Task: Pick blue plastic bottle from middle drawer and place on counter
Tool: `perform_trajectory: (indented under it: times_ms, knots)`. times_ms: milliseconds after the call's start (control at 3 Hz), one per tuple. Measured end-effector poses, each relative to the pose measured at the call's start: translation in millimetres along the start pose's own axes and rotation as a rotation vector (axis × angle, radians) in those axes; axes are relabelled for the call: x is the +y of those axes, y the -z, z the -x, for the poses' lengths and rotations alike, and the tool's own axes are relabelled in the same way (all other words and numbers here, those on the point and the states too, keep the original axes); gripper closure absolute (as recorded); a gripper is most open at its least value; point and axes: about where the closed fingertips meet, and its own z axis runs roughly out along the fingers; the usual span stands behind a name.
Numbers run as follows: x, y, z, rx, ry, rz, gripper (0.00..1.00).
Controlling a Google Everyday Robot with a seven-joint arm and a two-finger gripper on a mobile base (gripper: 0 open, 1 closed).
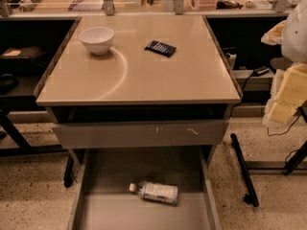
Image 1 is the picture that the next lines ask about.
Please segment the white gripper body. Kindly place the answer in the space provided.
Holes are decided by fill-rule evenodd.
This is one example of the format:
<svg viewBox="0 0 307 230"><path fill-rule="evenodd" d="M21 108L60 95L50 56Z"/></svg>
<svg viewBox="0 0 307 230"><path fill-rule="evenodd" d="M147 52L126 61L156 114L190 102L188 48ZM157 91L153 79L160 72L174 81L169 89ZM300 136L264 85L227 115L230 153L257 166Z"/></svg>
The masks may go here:
<svg viewBox="0 0 307 230"><path fill-rule="evenodd" d="M307 101L307 64L294 62L286 71L277 69L267 101L263 125L280 128L288 125Z"/></svg>

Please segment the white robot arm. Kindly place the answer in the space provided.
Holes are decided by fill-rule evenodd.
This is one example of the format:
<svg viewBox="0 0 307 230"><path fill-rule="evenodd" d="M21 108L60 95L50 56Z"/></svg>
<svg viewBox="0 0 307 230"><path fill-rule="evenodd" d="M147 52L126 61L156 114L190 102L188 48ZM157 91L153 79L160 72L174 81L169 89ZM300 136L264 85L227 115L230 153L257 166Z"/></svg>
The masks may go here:
<svg viewBox="0 0 307 230"><path fill-rule="evenodd" d="M261 41L280 44L282 56L292 62L287 70L276 71L263 117L264 126L280 128L307 101L307 0L301 0L287 19L266 32Z"/></svg>

